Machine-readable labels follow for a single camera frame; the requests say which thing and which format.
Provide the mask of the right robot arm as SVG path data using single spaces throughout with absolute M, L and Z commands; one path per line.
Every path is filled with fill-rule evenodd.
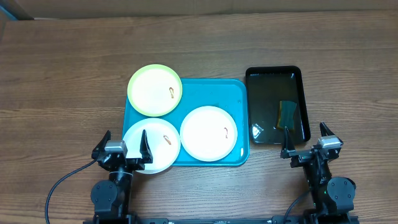
M 346 177 L 333 177 L 328 163 L 339 158 L 343 141 L 324 122 L 320 123 L 321 137 L 310 149 L 297 151 L 289 129 L 284 128 L 284 141 L 280 157 L 291 159 L 292 168 L 301 167 L 308 182 L 308 191 L 291 204 L 284 215 L 288 219 L 293 207 L 311 195 L 315 208 L 304 211 L 300 223 L 354 223 L 349 212 L 354 209 L 356 184 Z

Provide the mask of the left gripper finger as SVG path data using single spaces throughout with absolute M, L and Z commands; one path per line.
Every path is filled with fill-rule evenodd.
M 111 131 L 107 130 L 102 140 L 94 147 L 91 153 L 92 159 L 97 159 L 99 155 L 104 151 L 106 143 L 111 139 Z
M 140 143 L 140 153 L 141 153 L 141 162 L 143 164 L 152 164 L 153 163 L 153 155 L 151 153 L 147 132 L 145 129 L 142 130 L 141 143 Z

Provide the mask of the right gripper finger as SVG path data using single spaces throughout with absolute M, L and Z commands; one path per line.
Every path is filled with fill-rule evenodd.
M 295 152 L 295 146 L 293 140 L 290 136 L 289 129 L 287 127 L 284 128 L 284 141 L 282 143 L 282 149 L 280 152 L 281 158 L 290 158 L 291 154 Z
M 322 137 L 334 135 L 334 133 L 329 129 L 329 127 L 324 122 L 320 123 L 320 132 Z

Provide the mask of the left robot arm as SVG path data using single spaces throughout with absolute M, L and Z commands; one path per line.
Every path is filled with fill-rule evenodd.
M 123 140 L 112 141 L 107 131 L 91 153 L 91 157 L 104 170 L 109 178 L 97 182 L 91 190 L 91 201 L 95 215 L 93 223 L 140 223 L 136 213 L 129 211 L 133 172 L 144 170 L 146 164 L 153 163 L 153 156 L 143 130 L 139 138 L 141 157 L 128 158 L 127 146 Z

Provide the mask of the green yellow sponge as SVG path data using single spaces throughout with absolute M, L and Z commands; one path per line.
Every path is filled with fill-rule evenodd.
M 294 130 L 294 115 L 297 104 L 293 101 L 280 101 L 277 128 Z

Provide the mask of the white plate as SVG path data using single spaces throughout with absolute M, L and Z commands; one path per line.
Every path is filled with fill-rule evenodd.
M 193 158 L 214 162 L 226 157 L 235 147 L 238 129 L 225 110 L 201 106 L 189 112 L 180 127 L 180 140 Z
M 177 159 L 181 142 L 176 128 L 166 120 L 147 118 L 133 124 L 123 136 L 127 146 L 127 158 L 143 157 L 140 143 L 143 130 L 153 155 L 153 163 L 146 164 L 141 174 L 156 174 L 168 169 Z

